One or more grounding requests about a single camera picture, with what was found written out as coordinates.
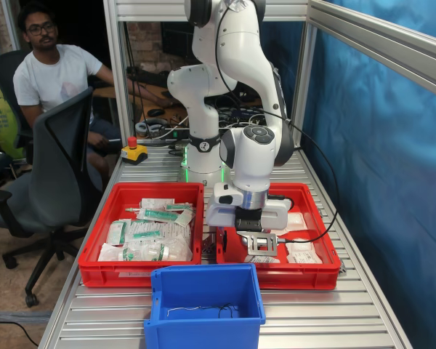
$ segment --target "brick wall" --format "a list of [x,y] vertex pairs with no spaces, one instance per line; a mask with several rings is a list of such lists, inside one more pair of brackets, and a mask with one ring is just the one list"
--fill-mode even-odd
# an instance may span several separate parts
[[183,58],[163,53],[160,23],[128,23],[128,32],[136,66],[159,73],[187,65]]
[[7,22],[0,0],[0,54],[12,51],[12,42],[9,38]]

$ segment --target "office chair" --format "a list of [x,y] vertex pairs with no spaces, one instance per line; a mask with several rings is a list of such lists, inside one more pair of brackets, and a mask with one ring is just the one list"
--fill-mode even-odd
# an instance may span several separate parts
[[87,229],[65,233],[66,225],[85,226],[93,217],[102,193],[100,176],[86,162],[87,133],[92,105],[92,88],[38,117],[34,125],[33,171],[15,180],[7,191],[0,190],[0,228],[17,238],[34,233],[45,238],[3,254],[9,269],[17,267],[15,256],[43,249],[25,287],[26,305],[37,305],[32,288],[54,254],[76,256],[70,244],[85,236]]
[[32,164],[32,129],[26,121],[20,106],[17,104],[13,76],[17,67],[24,61],[29,52],[20,50],[0,55],[0,90],[8,102],[17,122],[17,135],[14,142],[15,148],[24,147],[28,163]]

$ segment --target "red plastic crate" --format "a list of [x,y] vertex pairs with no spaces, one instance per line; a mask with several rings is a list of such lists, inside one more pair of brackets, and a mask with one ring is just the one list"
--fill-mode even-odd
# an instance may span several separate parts
[[[124,218],[135,219],[125,208],[139,207],[142,198],[174,198],[189,202],[197,209],[192,227],[192,253],[189,262],[98,262],[100,249],[107,240],[110,224]],[[170,265],[201,264],[203,234],[203,185],[199,183],[119,183],[105,202],[94,229],[79,257],[82,281],[88,287],[150,286],[153,270]]]
[[[318,213],[309,188],[299,183],[276,183],[270,186],[270,193],[284,195],[294,200],[291,212],[301,212],[307,230],[289,232],[281,238],[312,239],[324,233],[325,225]],[[227,233],[226,252],[223,251],[223,237]],[[291,264],[287,261],[288,251],[285,244],[278,245],[280,263],[255,263],[260,289],[334,289],[341,261],[326,234],[314,242],[315,251],[323,264]],[[242,263],[247,256],[247,246],[242,245],[241,237],[234,228],[222,228],[217,231],[217,262]]]

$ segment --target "floor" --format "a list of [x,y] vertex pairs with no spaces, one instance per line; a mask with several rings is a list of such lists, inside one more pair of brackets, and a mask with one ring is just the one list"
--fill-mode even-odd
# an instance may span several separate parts
[[[48,319],[74,262],[74,258],[68,255],[62,262],[54,256],[33,289],[39,305],[28,308],[24,300],[24,286],[40,254],[33,252],[18,256],[18,267],[13,270],[5,268],[1,254],[30,244],[38,238],[39,236],[27,239],[13,238],[8,230],[0,229],[0,320],[19,321],[34,342],[39,342],[44,334]],[[34,345],[29,342],[18,326],[0,324],[0,349],[2,348],[26,349],[34,348]]]

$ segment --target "chair backrest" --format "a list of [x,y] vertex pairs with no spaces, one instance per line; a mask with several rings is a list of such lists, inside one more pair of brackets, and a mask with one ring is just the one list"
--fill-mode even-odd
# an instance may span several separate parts
[[92,91],[90,87],[40,115],[33,127],[29,198],[39,219],[51,227],[86,224],[102,197],[86,162]]
[[25,146],[32,139],[32,129],[26,121],[20,106],[17,104],[15,86],[13,84],[15,71],[28,54],[29,52],[20,50],[0,55],[0,90],[12,109],[17,122],[15,148]]

